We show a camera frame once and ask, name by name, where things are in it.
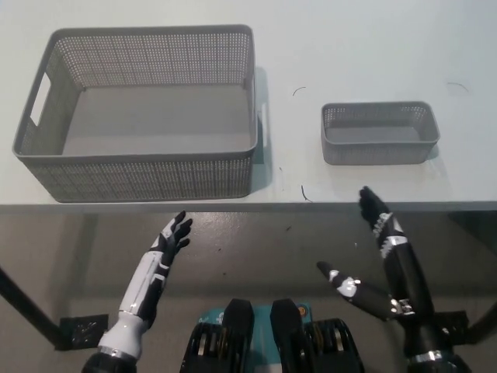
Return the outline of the white and black left hand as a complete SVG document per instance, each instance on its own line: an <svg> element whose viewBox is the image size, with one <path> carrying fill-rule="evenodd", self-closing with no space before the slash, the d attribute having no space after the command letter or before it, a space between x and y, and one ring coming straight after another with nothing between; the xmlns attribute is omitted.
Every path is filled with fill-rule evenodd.
<svg viewBox="0 0 497 373"><path fill-rule="evenodd" d="M117 321L103 334L98 352L133 362L140 359L143 335L155 321L176 255L189 245L192 223L181 211L158 233L141 257L118 308Z"/></svg>

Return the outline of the black right hand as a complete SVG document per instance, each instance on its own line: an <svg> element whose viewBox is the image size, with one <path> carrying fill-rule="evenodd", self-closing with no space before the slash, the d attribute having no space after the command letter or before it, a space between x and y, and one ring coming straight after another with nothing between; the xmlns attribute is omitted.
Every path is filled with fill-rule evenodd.
<svg viewBox="0 0 497 373"><path fill-rule="evenodd" d="M412 244L389 207L364 186L360 212L377 244L389 290L349 276L328 262L317 268L338 294L358 309L382 320L395 320L405 332L404 354L409 364L441 361L453 352L435 320L426 278Z"/></svg>

